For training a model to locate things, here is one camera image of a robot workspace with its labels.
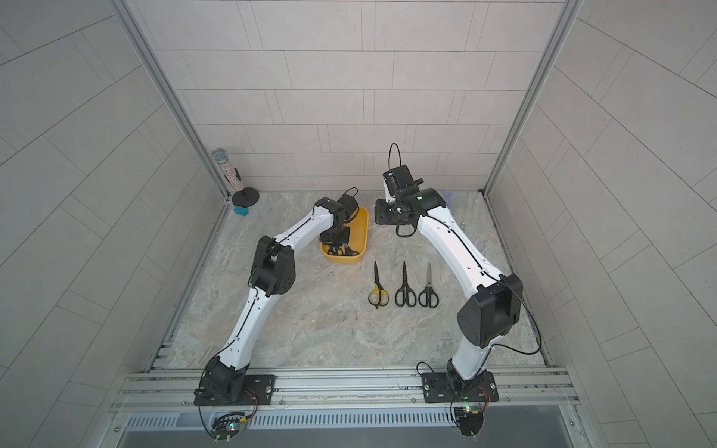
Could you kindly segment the yellow black handled scissors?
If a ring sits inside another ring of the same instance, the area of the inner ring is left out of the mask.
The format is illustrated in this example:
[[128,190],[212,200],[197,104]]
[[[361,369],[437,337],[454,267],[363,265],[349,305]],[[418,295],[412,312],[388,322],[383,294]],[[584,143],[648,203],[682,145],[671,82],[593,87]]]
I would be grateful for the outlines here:
[[386,289],[384,289],[380,283],[378,266],[376,262],[373,263],[373,284],[375,285],[375,288],[368,295],[367,298],[369,304],[371,304],[371,306],[373,306],[375,309],[388,305],[390,297],[388,291],[386,291]]

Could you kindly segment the aluminium front rail frame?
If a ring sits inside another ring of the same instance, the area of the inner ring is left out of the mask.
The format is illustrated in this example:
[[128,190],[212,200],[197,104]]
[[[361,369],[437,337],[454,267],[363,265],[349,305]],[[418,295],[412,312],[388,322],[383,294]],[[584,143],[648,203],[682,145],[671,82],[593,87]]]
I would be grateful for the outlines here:
[[[247,375],[274,375],[269,405],[207,406],[209,410],[257,407],[263,412],[309,409],[418,408],[474,405],[479,402],[425,403],[419,368],[255,369]],[[567,405],[579,401],[563,368],[491,367],[500,400],[494,406]]]

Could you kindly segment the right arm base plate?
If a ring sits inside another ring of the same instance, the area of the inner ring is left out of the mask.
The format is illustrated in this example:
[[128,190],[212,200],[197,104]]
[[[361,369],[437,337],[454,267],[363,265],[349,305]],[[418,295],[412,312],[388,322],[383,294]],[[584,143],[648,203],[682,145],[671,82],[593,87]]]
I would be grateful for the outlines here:
[[455,389],[459,381],[449,380],[447,373],[426,371],[420,377],[425,403],[493,403],[500,400],[494,376],[489,371],[483,371],[468,383],[463,382],[459,389]]

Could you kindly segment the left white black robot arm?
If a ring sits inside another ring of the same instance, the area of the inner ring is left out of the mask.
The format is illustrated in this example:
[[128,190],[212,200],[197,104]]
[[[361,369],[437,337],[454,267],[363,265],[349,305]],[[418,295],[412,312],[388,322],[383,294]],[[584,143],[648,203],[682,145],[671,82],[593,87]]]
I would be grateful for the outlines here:
[[196,406],[233,405],[244,398],[246,372],[261,329],[296,280],[295,255],[321,233],[341,230],[358,210],[355,198],[346,193],[338,200],[324,197],[287,231],[261,237],[248,278],[246,305],[226,345],[205,365],[194,391]]

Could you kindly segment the yellow plastic storage box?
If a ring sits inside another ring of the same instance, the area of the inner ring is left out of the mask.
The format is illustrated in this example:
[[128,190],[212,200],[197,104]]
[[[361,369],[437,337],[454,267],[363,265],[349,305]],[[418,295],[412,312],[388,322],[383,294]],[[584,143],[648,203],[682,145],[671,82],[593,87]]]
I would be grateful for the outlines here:
[[355,264],[361,261],[363,254],[367,248],[368,241],[368,228],[369,228],[369,212],[363,206],[358,207],[358,216],[354,218],[347,228],[350,230],[348,246],[352,249],[360,251],[361,254],[358,257],[337,257],[330,256],[327,254],[328,246],[320,243],[320,250],[327,261],[339,263],[339,264]]

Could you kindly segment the silver blade black scissors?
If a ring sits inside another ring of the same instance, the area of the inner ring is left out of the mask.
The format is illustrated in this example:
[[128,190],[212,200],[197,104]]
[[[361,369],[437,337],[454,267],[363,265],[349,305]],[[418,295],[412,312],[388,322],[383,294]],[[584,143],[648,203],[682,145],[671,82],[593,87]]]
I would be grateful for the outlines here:
[[427,274],[426,274],[426,285],[424,289],[418,294],[418,303],[425,308],[436,308],[439,303],[440,299],[437,293],[435,292],[433,285],[432,285],[432,269],[431,264],[428,265],[427,268]]

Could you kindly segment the small black scissors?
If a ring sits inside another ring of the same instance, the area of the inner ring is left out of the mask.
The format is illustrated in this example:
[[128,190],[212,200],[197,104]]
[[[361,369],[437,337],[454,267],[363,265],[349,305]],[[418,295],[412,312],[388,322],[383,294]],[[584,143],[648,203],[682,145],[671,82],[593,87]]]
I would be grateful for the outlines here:
[[332,244],[328,246],[327,254],[330,256],[345,257],[350,255],[350,247],[347,244]]

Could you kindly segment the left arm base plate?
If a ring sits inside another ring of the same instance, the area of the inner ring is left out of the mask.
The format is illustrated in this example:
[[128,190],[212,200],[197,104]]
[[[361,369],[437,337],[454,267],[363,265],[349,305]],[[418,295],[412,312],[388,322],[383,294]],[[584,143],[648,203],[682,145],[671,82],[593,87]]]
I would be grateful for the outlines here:
[[269,405],[274,394],[274,375],[240,375],[237,378],[205,376],[194,391],[195,406]]

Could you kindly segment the teal small block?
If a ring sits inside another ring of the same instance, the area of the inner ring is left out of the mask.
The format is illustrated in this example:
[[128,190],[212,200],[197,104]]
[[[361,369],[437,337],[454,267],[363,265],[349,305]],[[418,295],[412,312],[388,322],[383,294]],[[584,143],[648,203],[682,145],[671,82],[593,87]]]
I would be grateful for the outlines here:
[[246,209],[242,206],[236,206],[235,209],[233,209],[233,211],[235,211],[235,214],[242,216],[242,217],[246,217],[248,215],[248,209]]

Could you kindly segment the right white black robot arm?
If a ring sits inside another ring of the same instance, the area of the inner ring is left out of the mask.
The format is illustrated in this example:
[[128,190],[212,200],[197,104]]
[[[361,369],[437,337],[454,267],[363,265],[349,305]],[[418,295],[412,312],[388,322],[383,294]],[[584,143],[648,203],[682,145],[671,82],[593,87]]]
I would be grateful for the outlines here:
[[523,284],[505,276],[487,260],[455,221],[446,201],[433,188],[422,190],[406,165],[383,175],[386,198],[375,202],[376,223],[396,228],[410,225],[438,250],[455,274],[466,302],[457,312],[463,339],[446,366],[453,394],[466,398],[478,388],[493,347],[520,319]]

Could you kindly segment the all black scissors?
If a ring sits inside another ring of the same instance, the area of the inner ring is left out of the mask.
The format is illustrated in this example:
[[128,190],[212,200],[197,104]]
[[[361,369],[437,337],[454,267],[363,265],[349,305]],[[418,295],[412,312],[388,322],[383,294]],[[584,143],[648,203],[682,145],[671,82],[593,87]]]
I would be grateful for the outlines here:
[[415,307],[418,304],[418,298],[414,289],[411,289],[408,284],[406,262],[403,262],[403,268],[401,269],[401,285],[397,289],[394,295],[394,302],[398,307],[408,306],[410,308]]

